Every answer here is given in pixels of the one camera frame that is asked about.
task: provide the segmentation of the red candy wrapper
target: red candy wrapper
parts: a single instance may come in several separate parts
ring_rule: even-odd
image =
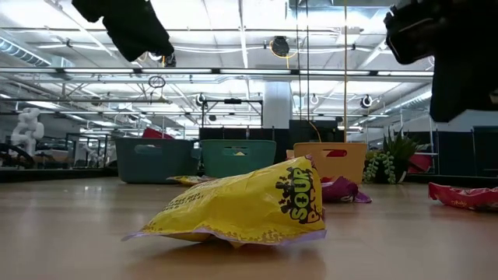
[[[498,187],[463,189],[429,183],[429,197],[456,208],[498,212]]]

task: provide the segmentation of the fluorescent light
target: fluorescent light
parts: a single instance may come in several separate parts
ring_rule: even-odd
[[[151,120],[150,120],[150,119],[148,119],[148,118],[142,118],[142,119],[140,119],[140,120],[142,120],[142,121],[143,121],[143,122],[145,122],[146,124],[152,124]]]
[[[274,75],[288,75],[290,70],[272,70],[272,69],[221,69],[219,70],[221,74],[235,74],[235,75],[264,75],[264,74],[274,74]]]
[[[128,74],[134,73],[131,68],[65,68],[66,73],[79,74]]]
[[[102,125],[102,126],[107,126],[107,127],[114,127],[117,126],[117,124],[111,123],[109,121],[92,121],[94,124]]]
[[[59,105],[55,105],[53,103],[44,102],[44,101],[29,101],[27,103],[31,104],[31,105],[34,105],[34,106],[47,108],[47,109],[54,109],[55,110],[55,109],[60,109],[61,108]]]
[[[343,125],[339,125],[337,128],[338,128],[338,129],[344,129],[344,126],[343,126]],[[362,130],[363,128],[362,128],[362,127],[357,127],[357,126],[350,126],[348,129],[358,129],[358,130]]]
[[[211,69],[193,69],[193,68],[158,68],[142,69],[144,74],[211,74]]]
[[[308,72],[310,75],[344,75],[344,70],[301,70],[301,75],[307,75]],[[348,75],[369,75],[369,71],[348,71]]]
[[[377,73],[378,75],[394,75],[394,76],[433,76],[434,72],[428,71],[380,71]]]
[[[56,73],[54,68],[2,68],[0,67],[0,73]]]
[[[68,114],[68,117],[70,117],[71,119],[73,120],[77,120],[77,121],[86,121],[84,118],[82,117],[78,117],[78,116],[75,116],[75,115],[71,115],[71,114]]]
[[[98,114],[99,112],[88,112],[88,111],[61,111],[61,114]]]

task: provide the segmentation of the wooden floor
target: wooden floor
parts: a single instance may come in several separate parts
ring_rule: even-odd
[[[122,243],[182,187],[114,178],[0,184],[0,279],[493,279],[498,215],[441,206],[423,185],[329,205],[326,240],[289,247]]]

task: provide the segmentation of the yellow cable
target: yellow cable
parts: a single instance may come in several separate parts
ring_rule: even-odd
[[[310,123],[310,125],[313,127],[313,129],[317,132],[317,134],[318,134],[318,141],[320,141],[320,143],[321,143],[321,136],[320,136],[320,132],[318,131],[317,127],[315,127],[313,125],[313,123],[311,123],[311,121],[308,121],[308,123]]]
[[[344,0],[344,143],[348,137],[348,0]]]

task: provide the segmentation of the black cable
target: black cable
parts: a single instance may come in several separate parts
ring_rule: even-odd
[[[310,121],[310,24],[308,23],[308,1],[306,1],[306,37],[307,37],[307,92],[308,92],[308,121]]]
[[[296,44],[297,44],[297,70],[299,71],[299,120],[303,120],[303,112],[301,108],[303,107],[303,98],[301,97],[301,58],[299,52],[299,0],[296,0]]]

